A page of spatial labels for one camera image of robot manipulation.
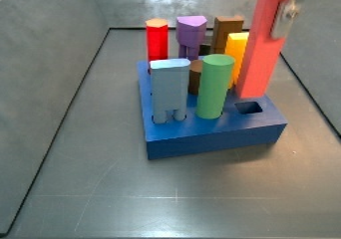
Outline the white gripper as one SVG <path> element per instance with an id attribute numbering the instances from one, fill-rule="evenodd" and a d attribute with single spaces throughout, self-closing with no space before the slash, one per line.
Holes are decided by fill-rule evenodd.
<path id="1" fill-rule="evenodd" d="M 284 0 L 277 8 L 271 36 L 273 39 L 285 38 L 299 16 L 304 0 Z"/>

